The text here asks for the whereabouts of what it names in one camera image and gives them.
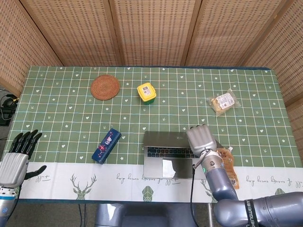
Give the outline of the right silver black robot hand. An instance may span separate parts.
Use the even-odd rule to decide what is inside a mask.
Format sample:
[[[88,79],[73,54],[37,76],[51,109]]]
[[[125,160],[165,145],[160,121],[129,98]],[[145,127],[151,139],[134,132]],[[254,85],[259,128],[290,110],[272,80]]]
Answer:
[[[190,148],[194,155],[201,156],[204,151],[216,151],[217,143],[207,124],[191,127],[186,131]]]

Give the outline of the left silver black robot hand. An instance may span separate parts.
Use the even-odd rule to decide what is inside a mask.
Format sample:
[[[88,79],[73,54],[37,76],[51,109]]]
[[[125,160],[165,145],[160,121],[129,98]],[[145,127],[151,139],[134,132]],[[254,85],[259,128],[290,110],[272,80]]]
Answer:
[[[42,133],[38,130],[18,134],[8,153],[5,154],[0,164],[0,186],[4,188],[17,188],[24,180],[40,175],[46,168],[41,166],[38,170],[28,172],[28,164],[41,138]]]

